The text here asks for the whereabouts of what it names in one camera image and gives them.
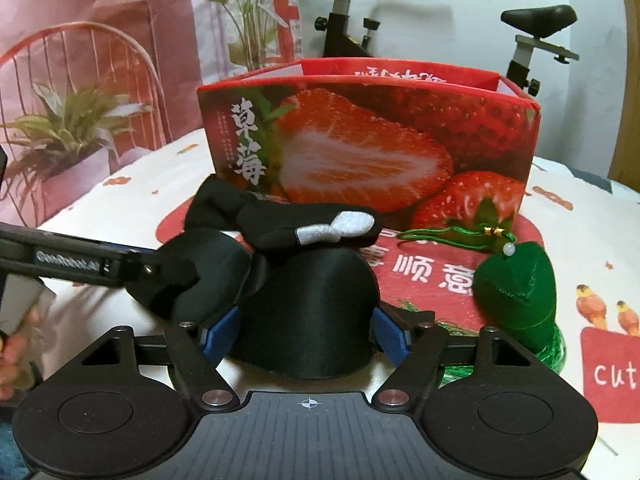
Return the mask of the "person's left hand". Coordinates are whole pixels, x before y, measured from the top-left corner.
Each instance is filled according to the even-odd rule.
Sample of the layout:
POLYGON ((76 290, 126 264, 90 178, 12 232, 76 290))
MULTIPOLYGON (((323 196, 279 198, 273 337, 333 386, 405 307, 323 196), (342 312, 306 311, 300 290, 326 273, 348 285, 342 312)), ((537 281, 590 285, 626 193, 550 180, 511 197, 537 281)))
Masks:
POLYGON ((32 368, 40 345, 40 309, 33 306, 17 332, 9 336, 1 349, 1 401, 9 402, 19 391, 32 388, 36 372, 32 368))

